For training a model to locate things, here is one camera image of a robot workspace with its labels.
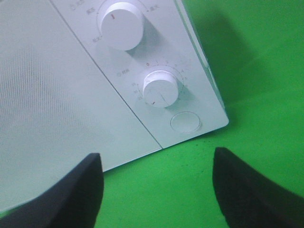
white knob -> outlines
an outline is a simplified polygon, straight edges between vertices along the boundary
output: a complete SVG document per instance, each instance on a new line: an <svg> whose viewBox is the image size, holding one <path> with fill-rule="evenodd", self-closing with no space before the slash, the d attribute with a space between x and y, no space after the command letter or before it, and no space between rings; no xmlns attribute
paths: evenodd
<svg viewBox="0 0 304 228"><path fill-rule="evenodd" d="M143 97L149 105L165 108L178 98L177 79L168 71L157 70L150 73L143 83Z"/></svg>
<svg viewBox="0 0 304 228"><path fill-rule="evenodd" d="M143 38L143 14L133 4L118 2L105 12L101 33L107 45L127 51L136 47Z"/></svg>

control panel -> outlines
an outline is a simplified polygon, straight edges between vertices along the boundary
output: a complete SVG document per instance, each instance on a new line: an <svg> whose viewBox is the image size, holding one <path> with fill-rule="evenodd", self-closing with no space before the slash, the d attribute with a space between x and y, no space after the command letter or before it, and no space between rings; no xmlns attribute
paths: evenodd
<svg viewBox="0 0 304 228"><path fill-rule="evenodd" d="M52 3L162 148L228 123L182 1Z"/></svg>

power knob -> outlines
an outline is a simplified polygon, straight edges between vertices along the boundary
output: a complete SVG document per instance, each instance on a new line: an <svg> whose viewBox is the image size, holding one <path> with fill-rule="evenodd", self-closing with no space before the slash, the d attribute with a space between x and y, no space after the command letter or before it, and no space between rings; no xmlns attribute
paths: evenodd
<svg viewBox="0 0 304 228"><path fill-rule="evenodd" d="M143 38L143 13L129 2L112 4L101 21L101 33L108 46L127 51L136 47Z"/></svg>
<svg viewBox="0 0 304 228"><path fill-rule="evenodd" d="M177 100L178 95L177 79L168 71L153 71L144 79L143 97L153 107L168 107Z"/></svg>

black plastic piece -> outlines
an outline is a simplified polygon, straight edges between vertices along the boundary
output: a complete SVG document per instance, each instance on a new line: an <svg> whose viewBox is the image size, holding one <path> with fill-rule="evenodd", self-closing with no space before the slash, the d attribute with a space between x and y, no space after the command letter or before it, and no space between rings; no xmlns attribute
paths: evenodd
<svg viewBox="0 0 304 228"><path fill-rule="evenodd" d="M215 150L213 186L231 228L304 228L304 199L226 148Z"/></svg>
<svg viewBox="0 0 304 228"><path fill-rule="evenodd" d="M93 228L104 177L100 155L89 154L56 185L0 220L0 228Z"/></svg>

timer knob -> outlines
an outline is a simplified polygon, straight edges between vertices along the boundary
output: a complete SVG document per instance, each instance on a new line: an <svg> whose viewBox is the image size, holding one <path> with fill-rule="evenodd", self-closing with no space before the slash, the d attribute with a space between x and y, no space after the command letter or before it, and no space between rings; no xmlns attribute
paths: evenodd
<svg viewBox="0 0 304 228"><path fill-rule="evenodd" d="M165 70L148 74L143 83L143 97L147 104L165 108L178 98L179 88L175 76Z"/></svg>
<svg viewBox="0 0 304 228"><path fill-rule="evenodd" d="M101 22L103 40L108 46L127 51L143 38L143 13L129 2L112 4Z"/></svg>

